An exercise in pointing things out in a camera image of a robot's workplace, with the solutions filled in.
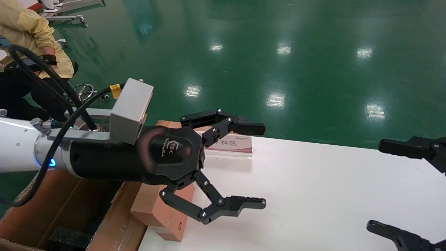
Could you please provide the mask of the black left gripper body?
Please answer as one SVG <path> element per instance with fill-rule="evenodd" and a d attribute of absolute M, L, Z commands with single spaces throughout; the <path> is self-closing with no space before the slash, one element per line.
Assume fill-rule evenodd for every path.
<path fill-rule="evenodd" d="M 73 142 L 71 172 L 81 178 L 166 185 L 198 171 L 202 137 L 189 127 L 143 127 L 129 143 Z"/>

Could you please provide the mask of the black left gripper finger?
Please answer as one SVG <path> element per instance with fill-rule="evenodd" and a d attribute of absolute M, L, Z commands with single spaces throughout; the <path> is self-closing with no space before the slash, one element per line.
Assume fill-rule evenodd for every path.
<path fill-rule="evenodd" d="M 210 200 L 211 204 L 209 206 L 201 208 L 175 195 L 176 190 L 183 189 L 186 185 L 193 183 L 196 183 Z M 210 183 L 200 170 L 187 175 L 179 181 L 169 183 L 159 193 L 159 196 L 166 205 L 205 225 L 215 221 L 221 216 L 238 217 L 245 208 L 262 210 L 267 205 L 266 199 L 264 198 L 241 196 L 222 197 L 215 186 Z"/>
<path fill-rule="evenodd" d="M 182 127 L 192 129 L 211 127 L 202 134 L 204 147 L 212 146 L 231 132 L 248 136 L 263 136 L 266 132 L 265 124 L 249 122 L 245 116 L 232 115 L 221 109 L 182 116 L 180 123 Z"/>

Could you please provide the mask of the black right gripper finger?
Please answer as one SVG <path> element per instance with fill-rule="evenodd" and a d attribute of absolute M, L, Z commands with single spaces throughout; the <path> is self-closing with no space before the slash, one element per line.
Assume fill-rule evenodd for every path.
<path fill-rule="evenodd" d="M 413 234 L 406 230 L 370 220 L 367 223 L 367 231 L 389 239 L 395 243 L 399 251 L 445 251 L 446 240 L 438 243 L 431 243 L 429 240 Z"/>
<path fill-rule="evenodd" d="M 383 139 L 379 142 L 379 151 L 411 159 L 425 159 L 440 173 L 446 173 L 446 137 L 412 137 L 406 142 Z"/>

